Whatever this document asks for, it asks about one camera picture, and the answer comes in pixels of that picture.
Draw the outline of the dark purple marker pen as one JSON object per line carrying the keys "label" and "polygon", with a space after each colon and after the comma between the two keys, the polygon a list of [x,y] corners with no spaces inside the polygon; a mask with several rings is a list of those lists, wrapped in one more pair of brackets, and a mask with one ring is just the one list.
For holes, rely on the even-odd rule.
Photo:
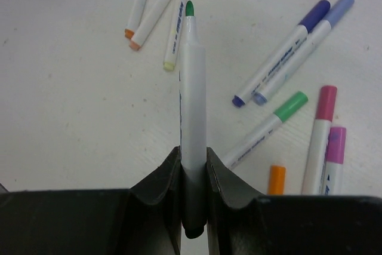
{"label": "dark purple marker pen", "polygon": [[308,34],[324,18],[331,8],[327,0],[320,0],[270,53],[265,61],[251,75],[244,85],[233,96],[235,107],[247,104],[254,94],[265,85],[271,76],[286,62],[297,48],[307,39]]}

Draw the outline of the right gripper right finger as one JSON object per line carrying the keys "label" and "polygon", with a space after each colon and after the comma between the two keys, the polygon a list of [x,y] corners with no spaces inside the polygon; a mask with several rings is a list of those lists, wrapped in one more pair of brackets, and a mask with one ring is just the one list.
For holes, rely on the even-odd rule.
{"label": "right gripper right finger", "polygon": [[264,195],[207,149],[210,254],[380,254],[381,199]]}

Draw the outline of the yellow marker pen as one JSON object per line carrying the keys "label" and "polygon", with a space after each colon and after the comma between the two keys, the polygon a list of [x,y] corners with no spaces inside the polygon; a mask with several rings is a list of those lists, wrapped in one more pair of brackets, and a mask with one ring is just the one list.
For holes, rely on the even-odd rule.
{"label": "yellow marker pen", "polygon": [[170,32],[168,35],[167,48],[163,60],[163,68],[166,71],[173,71],[176,66],[186,2],[187,0],[174,0]]}

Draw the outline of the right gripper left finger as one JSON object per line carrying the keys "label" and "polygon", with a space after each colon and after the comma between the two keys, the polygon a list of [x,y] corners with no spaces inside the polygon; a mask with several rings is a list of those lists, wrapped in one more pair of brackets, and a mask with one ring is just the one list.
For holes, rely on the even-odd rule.
{"label": "right gripper left finger", "polygon": [[180,158],[129,189],[1,195],[2,254],[179,254]]}

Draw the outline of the peach marker pen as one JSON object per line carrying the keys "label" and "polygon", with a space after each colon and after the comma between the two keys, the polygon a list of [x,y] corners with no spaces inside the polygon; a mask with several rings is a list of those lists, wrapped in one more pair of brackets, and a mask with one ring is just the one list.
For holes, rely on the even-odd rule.
{"label": "peach marker pen", "polygon": [[134,32],[133,37],[130,40],[131,49],[138,51],[142,47],[169,2],[170,0],[156,0],[153,7]]}

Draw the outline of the light blue marker pen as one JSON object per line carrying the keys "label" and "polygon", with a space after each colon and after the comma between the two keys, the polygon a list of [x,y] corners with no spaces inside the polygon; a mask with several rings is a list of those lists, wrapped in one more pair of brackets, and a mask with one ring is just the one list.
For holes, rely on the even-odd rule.
{"label": "light blue marker pen", "polygon": [[326,16],[316,25],[311,34],[301,44],[299,49],[286,61],[280,70],[259,92],[254,95],[254,101],[262,106],[270,101],[276,92],[293,76],[297,69],[307,60],[312,52],[329,35],[334,26],[344,17],[355,3],[355,0],[338,0]]}

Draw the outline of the dark green marker pen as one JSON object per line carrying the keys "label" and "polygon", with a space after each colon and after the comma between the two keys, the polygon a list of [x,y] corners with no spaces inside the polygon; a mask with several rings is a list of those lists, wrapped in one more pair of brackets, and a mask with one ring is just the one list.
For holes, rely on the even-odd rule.
{"label": "dark green marker pen", "polygon": [[183,169],[182,224],[189,239],[203,234],[207,222],[207,90],[205,48],[197,33],[192,1],[185,9],[180,48],[180,158]]}

